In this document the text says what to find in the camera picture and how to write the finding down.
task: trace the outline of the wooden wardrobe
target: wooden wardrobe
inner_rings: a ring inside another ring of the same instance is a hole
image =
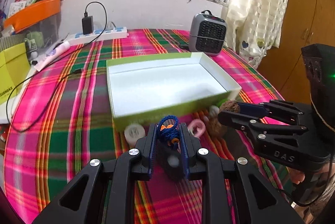
[[[285,100],[310,103],[301,48],[314,43],[335,46],[335,0],[289,0],[279,48],[258,67]]]

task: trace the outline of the black power adapter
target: black power adapter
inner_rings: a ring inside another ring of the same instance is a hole
[[[92,34],[93,33],[93,16],[88,16],[88,13],[84,13],[84,18],[81,20],[83,25],[83,34]]]

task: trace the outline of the portable heater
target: portable heater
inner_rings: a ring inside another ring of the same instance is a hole
[[[218,55],[224,43],[226,30],[227,23],[213,16],[209,10],[197,14],[191,26],[189,50],[204,52],[209,56]]]

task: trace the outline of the striped fabric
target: striped fabric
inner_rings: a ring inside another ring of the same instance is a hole
[[[189,34],[177,30],[131,30],[126,39],[95,42],[46,69],[29,83],[13,122],[26,127],[38,117],[57,82],[62,82],[43,118],[24,134],[10,130],[4,160],[5,193],[13,208],[31,223],[89,161],[120,156],[129,149],[124,135],[113,129],[108,99],[106,59],[181,52]],[[255,70],[228,49],[213,58],[242,87],[241,100],[258,103],[279,94]],[[189,122],[203,112],[183,117]],[[275,187],[292,187],[286,168],[256,156],[243,132],[229,129],[224,139],[201,137],[204,147],[223,158],[246,157]],[[137,182],[135,221],[201,223],[201,182],[174,183],[156,165],[152,180]]]

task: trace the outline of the blue rope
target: blue rope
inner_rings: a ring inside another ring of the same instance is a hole
[[[172,120],[175,121],[175,124],[173,125],[173,127],[169,128],[169,129],[160,130],[160,128],[162,127],[164,122],[169,120],[169,119],[172,119]],[[174,115],[168,115],[168,116],[164,117],[158,123],[158,127],[157,127],[157,137],[158,137],[158,139],[161,142],[164,142],[164,143],[166,143],[168,141],[171,141],[173,138],[178,138],[179,139],[179,131],[177,130],[177,125],[178,125],[178,117],[176,117]]]

